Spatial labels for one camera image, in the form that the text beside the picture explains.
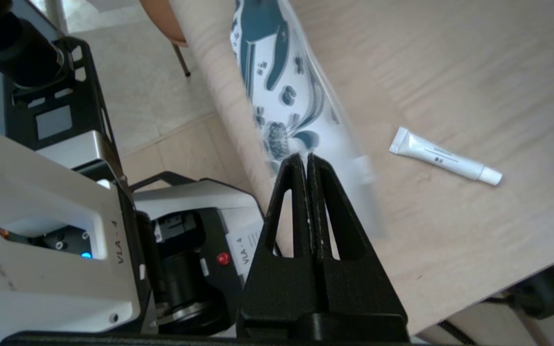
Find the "chair leg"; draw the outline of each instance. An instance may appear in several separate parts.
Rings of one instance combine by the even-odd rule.
[[[181,63],[181,67],[183,68],[183,72],[185,73],[185,77],[191,76],[191,72],[187,69],[187,65],[185,64],[185,60],[183,59],[183,55],[181,54],[181,50],[178,48],[176,44],[172,44],[172,47],[174,48],[174,52],[176,53],[176,57],[178,57],[178,62]]]

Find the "tube cap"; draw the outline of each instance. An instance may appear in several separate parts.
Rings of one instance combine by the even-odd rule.
[[[485,182],[487,184],[497,185],[499,184],[499,181],[502,179],[502,176],[503,174],[499,173],[493,168],[484,167],[482,170],[482,173],[480,173],[478,180],[480,180],[481,182]]]

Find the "red button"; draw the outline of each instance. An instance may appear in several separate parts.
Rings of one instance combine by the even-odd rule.
[[[217,255],[217,263],[221,265],[228,265],[230,263],[230,254],[228,252],[222,252]]]

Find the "white tube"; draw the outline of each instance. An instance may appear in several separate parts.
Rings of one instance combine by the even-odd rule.
[[[389,151],[396,155],[417,158],[471,180],[480,180],[491,185],[497,185],[502,179],[502,174],[498,171],[486,167],[480,162],[451,153],[416,136],[405,127],[399,127]]]

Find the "wooden table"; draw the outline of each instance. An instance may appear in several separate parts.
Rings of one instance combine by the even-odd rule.
[[[410,333],[553,265],[554,1],[291,2],[377,174],[386,237],[374,246]],[[231,16],[221,11],[231,4],[191,3],[175,0],[177,16],[266,206],[268,173],[250,148],[257,138],[240,138],[251,113],[224,56]],[[399,126],[503,181],[390,154]]]

